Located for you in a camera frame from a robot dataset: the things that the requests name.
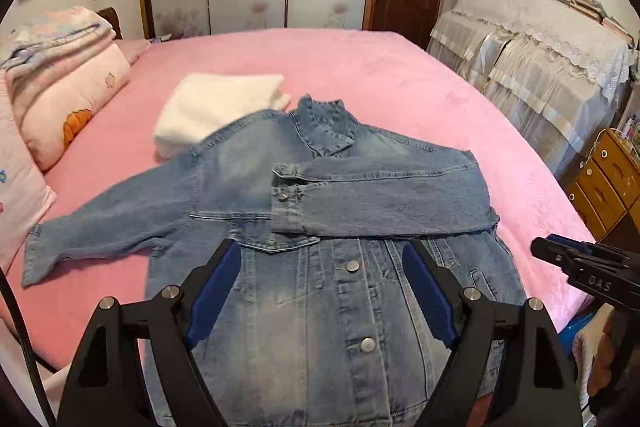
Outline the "blue denim jacket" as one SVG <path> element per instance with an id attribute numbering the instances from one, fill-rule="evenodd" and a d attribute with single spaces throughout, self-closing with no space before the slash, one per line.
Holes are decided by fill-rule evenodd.
<path id="1" fill-rule="evenodd" d="M 242 267 L 194 357 L 232 426 L 409 426 L 448 359 L 402 269 L 409 239 L 465 287 L 525 291 L 469 152 L 361 124 L 302 98 L 228 124 L 36 225 L 22 283 L 60 262 L 149 249 L 146 291 L 205 263 L 224 239 Z"/>

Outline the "wooden headboard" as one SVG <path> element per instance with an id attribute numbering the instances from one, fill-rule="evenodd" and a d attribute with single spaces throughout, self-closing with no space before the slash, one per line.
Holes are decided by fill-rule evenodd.
<path id="1" fill-rule="evenodd" d="M 112 26 L 115 33 L 115 39 L 122 40 L 122 28 L 120 28 L 120 21 L 116 10 L 110 6 L 109 8 L 99 10 L 96 14 Z"/>

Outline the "stack of books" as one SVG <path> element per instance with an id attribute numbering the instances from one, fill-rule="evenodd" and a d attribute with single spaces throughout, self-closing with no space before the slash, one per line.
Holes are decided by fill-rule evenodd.
<path id="1" fill-rule="evenodd" d="M 603 4 L 598 0 L 556 0 L 569 8 L 582 13 L 586 17 L 595 20 L 600 25 L 613 31 L 614 34 L 622 37 L 631 49 L 637 47 L 636 39 L 631 33 L 614 17 L 609 16 Z"/>

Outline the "wooden drawer chest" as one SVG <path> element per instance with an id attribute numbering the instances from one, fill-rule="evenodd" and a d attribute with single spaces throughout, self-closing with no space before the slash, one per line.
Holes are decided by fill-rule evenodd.
<path id="1" fill-rule="evenodd" d="M 603 129 L 561 186 L 598 242 L 638 254 L 639 153 L 619 131 Z"/>

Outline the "folded white garment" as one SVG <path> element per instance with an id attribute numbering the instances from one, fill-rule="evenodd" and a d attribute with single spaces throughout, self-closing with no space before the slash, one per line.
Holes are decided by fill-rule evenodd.
<path id="1" fill-rule="evenodd" d="M 160 111 L 153 141 L 169 159 L 246 115 L 283 110 L 291 95 L 281 75 L 224 76 L 192 72 L 178 83 Z"/>

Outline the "folded pastel quilt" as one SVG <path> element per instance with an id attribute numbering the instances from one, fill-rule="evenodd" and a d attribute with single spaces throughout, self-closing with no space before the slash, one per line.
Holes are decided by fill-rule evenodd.
<path id="1" fill-rule="evenodd" d="M 56 80 L 113 43 L 113 26 L 83 6 L 49 11 L 1 38 L 1 77 L 12 104 L 24 113 Z"/>

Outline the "pink cartoon pillow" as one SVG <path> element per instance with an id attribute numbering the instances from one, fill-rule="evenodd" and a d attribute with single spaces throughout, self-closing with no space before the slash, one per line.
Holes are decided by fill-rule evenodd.
<path id="1" fill-rule="evenodd" d="M 39 80 L 25 86 L 14 98 L 13 109 L 40 170 L 49 170 L 61 159 L 91 118 L 125 87 L 129 73 L 128 60 L 113 43 L 47 87 Z"/>

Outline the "lace-covered cabinet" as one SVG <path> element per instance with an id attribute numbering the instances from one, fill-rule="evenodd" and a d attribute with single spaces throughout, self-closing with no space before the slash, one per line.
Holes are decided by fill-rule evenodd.
<path id="1" fill-rule="evenodd" d="M 555 178 L 611 124 L 631 80 L 628 44 L 551 0 L 458 0 L 426 49 L 494 104 Z"/>

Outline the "pink bed blanket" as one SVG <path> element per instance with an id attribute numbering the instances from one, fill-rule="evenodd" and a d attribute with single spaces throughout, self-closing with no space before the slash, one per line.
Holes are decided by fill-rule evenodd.
<path id="1" fill-rule="evenodd" d="M 389 32 L 273 29 L 198 37 L 151 46 L 128 83 L 93 116 L 47 181 L 58 198 L 38 225 L 71 215 L 112 186 L 163 165 L 154 128 L 178 83 L 192 72 L 224 76 L 281 75 L 290 113 L 302 98 L 341 102 L 361 124 L 471 153 L 480 166 L 497 234 L 512 254 L 525 299 L 544 302 L 563 327 L 585 296 L 553 265 L 535 259 L 536 237 L 591 235 L 555 177 L 510 121 L 484 95 L 430 54 Z M 26 242 L 8 274 L 32 347 L 54 367 L 73 360 L 99 300 L 123 303 L 146 291 L 151 253 L 63 261 L 24 286 Z"/>

